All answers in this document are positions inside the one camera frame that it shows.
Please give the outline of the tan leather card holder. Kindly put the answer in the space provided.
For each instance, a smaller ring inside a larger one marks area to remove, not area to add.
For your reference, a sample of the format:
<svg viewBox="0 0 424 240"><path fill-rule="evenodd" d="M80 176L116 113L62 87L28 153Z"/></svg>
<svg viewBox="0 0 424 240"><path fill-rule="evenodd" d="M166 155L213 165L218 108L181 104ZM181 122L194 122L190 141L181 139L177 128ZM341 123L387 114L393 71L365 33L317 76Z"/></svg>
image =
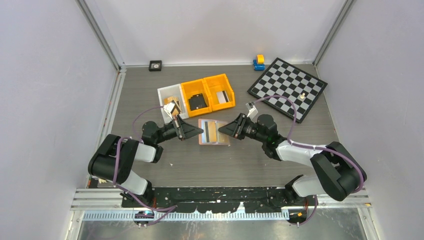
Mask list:
<svg viewBox="0 0 424 240"><path fill-rule="evenodd" d="M230 137L219 132L219 128L228 124L227 121L214 119L199 119L198 127L203 130L198 136L199 145L230 145Z"/></svg>

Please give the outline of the gold striped card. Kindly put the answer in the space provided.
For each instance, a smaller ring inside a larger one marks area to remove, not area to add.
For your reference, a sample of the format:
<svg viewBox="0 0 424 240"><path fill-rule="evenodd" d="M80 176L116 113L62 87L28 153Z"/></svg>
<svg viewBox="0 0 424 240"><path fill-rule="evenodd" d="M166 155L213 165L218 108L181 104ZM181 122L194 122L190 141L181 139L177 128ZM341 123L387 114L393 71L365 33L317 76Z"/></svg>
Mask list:
<svg viewBox="0 0 424 240"><path fill-rule="evenodd" d="M217 143L217 123L215 121L203 120L202 121L203 134L201 142L203 144Z"/></svg>

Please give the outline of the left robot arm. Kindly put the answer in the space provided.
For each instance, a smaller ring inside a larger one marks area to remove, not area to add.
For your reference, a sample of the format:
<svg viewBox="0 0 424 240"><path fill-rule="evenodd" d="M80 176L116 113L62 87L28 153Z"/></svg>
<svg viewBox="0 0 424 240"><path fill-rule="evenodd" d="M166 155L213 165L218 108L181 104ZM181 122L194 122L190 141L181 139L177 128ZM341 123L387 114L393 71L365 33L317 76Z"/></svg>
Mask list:
<svg viewBox="0 0 424 240"><path fill-rule="evenodd" d="M173 138L184 141L203 132L176 116L162 127L154 121L144 123L141 140L108 134L90 159L87 171L91 176L133 193L136 203L148 207L154 199L152 183L135 173L134 162L157 163L164 150L160 143Z"/></svg>

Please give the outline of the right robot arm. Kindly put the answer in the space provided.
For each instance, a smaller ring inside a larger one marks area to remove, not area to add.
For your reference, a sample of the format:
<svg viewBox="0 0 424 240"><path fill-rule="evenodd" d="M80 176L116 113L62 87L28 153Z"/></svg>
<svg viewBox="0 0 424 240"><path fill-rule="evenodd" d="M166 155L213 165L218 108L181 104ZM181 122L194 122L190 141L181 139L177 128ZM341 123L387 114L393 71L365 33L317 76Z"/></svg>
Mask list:
<svg viewBox="0 0 424 240"><path fill-rule="evenodd" d="M285 185L285 198L291 205L299 205L305 197L321 194L341 202L360 191L367 180L366 172L340 142L311 145L289 140L279 134L269 114L261 114L253 122L241 113L218 131L238 140L248 137L260 142L270 159L290 161L314 170L313 176L299 175Z"/></svg>

